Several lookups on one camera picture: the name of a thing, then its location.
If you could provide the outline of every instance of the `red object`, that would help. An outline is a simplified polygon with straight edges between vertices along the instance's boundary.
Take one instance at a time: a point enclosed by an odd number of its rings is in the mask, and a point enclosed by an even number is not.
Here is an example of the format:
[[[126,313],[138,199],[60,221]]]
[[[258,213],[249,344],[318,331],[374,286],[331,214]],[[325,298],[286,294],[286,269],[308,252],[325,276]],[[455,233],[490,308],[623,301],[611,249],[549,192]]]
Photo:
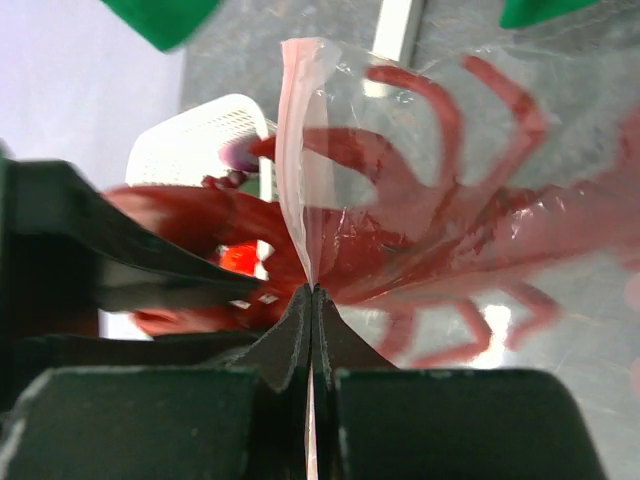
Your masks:
[[[419,308],[454,306],[475,337],[470,344],[417,359],[416,367],[469,361],[489,347],[491,329],[471,295],[498,288],[530,310],[530,317],[509,334],[507,344],[515,349],[532,332],[553,324],[559,313],[556,302],[526,283],[527,277],[601,249],[620,247],[628,253],[640,238],[640,109],[621,127],[621,151],[611,170],[569,188],[506,188],[544,143],[547,119],[528,92],[491,64],[468,56],[463,65],[502,99],[515,120],[513,139],[476,185],[459,182],[463,116],[451,95],[435,82],[396,67],[370,67],[367,77],[411,89],[433,106],[443,150],[436,186],[422,184],[379,134],[353,128],[304,132],[305,148],[364,175],[378,195],[376,203],[348,210],[306,208],[307,218],[322,226],[308,245],[317,253],[318,282],[336,303],[392,313],[383,353],[397,354],[411,345],[413,312]],[[273,158],[274,148],[271,138],[251,151]],[[269,280],[248,299],[249,308],[207,309],[208,320],[202,310],[181,313],[183,323],[174,322],[174,332],[192,331],[194,323],[206,328],[202,325],[207,321],[210,331],[274,324],[293,289],[306,282],[277,204],[215,185],[132,187],[108,197],[147,228],[199,255],[220,244],[255,239],[275,249],[264,262]],[[350,234],[340,236],[344,231]],[[262,301],[265,294],[277,300]],[[136,315],[138,325],[149,332],[153,319]],[[190,315],[196,320],[190,321]]]
[[[229,247],[222,255],[219,265],[225,270],[253,277],[258,265],[258,243],[250,242]]]

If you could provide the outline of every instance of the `clear plastic bag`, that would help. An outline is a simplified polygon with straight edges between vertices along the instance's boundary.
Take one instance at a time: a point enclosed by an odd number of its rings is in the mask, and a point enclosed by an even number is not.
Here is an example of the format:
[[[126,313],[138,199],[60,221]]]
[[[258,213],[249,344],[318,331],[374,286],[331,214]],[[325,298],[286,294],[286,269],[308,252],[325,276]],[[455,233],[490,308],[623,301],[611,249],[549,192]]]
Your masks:
[[[283,51],[287,226],[311,284],[391,315],[388,357],[411,340],[413,312],[442,306],[474,339],[414,366],[487,350],[492,328],[471,299],[493,290],[528,311],[503,339],[516,349],[561,311],[532,276],[603,252],[639,266],[637,50],[485,46],[421,75],[325,39]]]

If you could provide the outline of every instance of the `white plastic basket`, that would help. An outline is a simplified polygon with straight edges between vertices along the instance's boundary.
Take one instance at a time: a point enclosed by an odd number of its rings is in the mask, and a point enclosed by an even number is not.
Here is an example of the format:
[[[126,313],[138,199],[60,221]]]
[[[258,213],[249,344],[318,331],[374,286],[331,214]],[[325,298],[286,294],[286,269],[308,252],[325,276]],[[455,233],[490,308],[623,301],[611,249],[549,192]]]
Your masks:
[[[200,185],[205,175],[221,177],[230,170],[218,156],[224,145],[255,134],[267,138],[276,126],[265,119],[251,98],[231,94],[192,108],[156,125],[138,137],[127,165],[128,185]],[[273,164],[260,159],[260,198],[277,199]],[[258,244],[264,260],[269,245]],[[259,265],[256,276],[266,278]]]

